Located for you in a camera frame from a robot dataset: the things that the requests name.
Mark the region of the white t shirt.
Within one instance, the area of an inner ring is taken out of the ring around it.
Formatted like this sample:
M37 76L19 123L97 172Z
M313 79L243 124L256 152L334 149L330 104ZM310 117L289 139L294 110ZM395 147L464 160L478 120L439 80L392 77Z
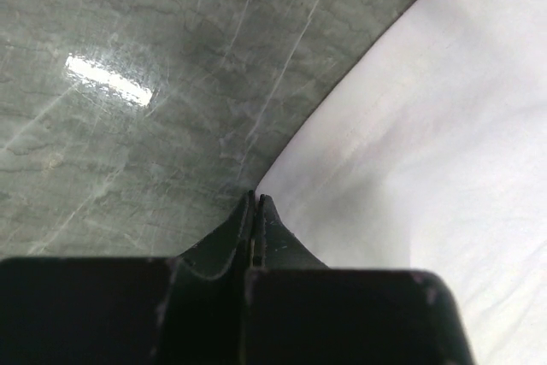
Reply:
M546 0L417 0L257 190L335 268L440 276L478 364L546 361Z

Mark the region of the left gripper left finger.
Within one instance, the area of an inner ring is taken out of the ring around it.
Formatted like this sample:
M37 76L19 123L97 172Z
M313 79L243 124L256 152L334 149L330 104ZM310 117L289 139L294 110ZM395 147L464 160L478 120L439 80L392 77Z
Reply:
M1 263L4 364L234 364L253 196L177 256Z

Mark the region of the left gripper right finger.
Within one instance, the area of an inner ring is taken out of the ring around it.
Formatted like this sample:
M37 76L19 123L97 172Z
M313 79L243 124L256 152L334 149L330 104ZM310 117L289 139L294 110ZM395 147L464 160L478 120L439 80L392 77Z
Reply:
M450 289L423 270L325 268L261 196L244 277L243 364L470 364Z

